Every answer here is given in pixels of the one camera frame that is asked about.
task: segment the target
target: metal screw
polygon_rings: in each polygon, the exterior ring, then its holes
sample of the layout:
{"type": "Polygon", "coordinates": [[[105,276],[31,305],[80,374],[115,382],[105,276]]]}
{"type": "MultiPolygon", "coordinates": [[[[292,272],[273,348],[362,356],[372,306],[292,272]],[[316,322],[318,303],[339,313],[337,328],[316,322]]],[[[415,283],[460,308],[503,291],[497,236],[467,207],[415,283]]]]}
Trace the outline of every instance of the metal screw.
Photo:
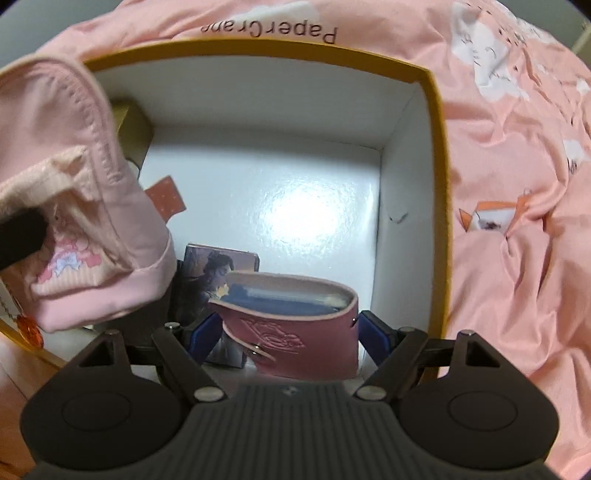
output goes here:
{"type": "Polygon", "coordinates": [[[181,326],[181,324],[179,322],[166,322],[164,324],[164,328],[166,328],[167,330],[174,330],[177,329],[181,326]]]}
{"type": "Polygon", "coordinates": [[[361,400],[383,400],[386,398],[386,391],[382,387],[374,385],[365,385],[357,390],[355,394],[361,400]]]}
{"type": "Polygon", "coordinates": [[[260,355],[260,353],[257,351],[257,350],[260,350],[260,349],[261,349],[261,347],[259,347],[258,345],[254,345],[254,349],[251,349],[250,350],[251,351],[251,354],[252,355],[255,355],[255,356],[260,355]]]}
{"type": "Polygon", "coordinates": [[[214,402],[224,397],[224,392],[218,387],[201,387],[195,390],[193,396],[202,402],[214,402]]]}

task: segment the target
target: embroidered patch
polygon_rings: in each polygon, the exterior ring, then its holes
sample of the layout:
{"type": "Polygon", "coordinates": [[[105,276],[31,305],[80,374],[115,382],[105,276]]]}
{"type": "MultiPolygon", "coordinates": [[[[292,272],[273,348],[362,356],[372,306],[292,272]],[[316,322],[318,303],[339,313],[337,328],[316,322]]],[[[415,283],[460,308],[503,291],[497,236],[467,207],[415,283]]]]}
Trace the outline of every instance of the embroidered patch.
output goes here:
{"type": "Polygon", "coordinates": [[[248,329],[254,333],[261,346],[275,350],[297,353],[297,349],[305,347],[295,333],[287,333],[273,322],[257,322],[252,319],[241,319],[248,329]]]}
{"type": "Polygon", "coordinates": [[[72,219],[57,213],[54,218],[56,221],[50,226],[52,235],[48,235],[43,246],[47,253],[51,252],[51,258],[37,277],[39,284],[59,277],[67,269],[79,271],[82,265],[92,268],[102,263],[102,257],[93,251],[89,238],[72,219]]]}

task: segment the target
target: orange bead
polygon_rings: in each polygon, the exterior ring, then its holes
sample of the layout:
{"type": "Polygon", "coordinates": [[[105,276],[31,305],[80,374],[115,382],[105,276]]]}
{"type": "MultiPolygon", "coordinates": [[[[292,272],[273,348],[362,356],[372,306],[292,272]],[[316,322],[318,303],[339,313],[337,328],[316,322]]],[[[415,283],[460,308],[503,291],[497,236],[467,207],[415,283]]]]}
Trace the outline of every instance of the orange bead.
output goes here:
{"type": "Polygon", "coordinates": [[[43,335],[34,319],[26,315],[19,315],[15,323],[17,324],[18,331],[29,345],[35,350],[43,348],[43,335]]]}

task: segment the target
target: crumpled fabric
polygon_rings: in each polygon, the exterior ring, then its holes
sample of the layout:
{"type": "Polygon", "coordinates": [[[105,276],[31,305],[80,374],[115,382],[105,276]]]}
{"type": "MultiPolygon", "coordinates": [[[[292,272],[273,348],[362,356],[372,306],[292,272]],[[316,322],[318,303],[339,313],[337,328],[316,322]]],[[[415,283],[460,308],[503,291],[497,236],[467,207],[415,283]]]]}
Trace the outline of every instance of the crumpled fabric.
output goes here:
{"type": "Polygon", "coordinates": [[[556,406],[547,465],[591,466],[591,73],[495,0],[126,0],[42,47],[86,60],[244,36],[357,48],[430,69],[453,195],[447,336],[477,330],[556,406]]]}

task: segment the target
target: book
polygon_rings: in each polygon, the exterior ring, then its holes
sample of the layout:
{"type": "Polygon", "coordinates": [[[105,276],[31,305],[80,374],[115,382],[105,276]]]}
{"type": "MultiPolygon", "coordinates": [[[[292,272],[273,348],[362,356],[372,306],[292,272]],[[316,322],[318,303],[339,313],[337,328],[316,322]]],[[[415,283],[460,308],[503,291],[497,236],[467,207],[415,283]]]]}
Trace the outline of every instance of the book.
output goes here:
{"type": "MultiPolygon", "coordinates": [[[[259,256],[253,252],[207,245],[188,244],[180,274],[177,299],[177,321],[189,325],[207,306],[210,299],[219,300],[228,293],[226,274],[230,271],[258,271],[259,256]]],[[[230,337],[222,337],[206,362],[225,367],[242,368],[246,357],[230,337]]]]}

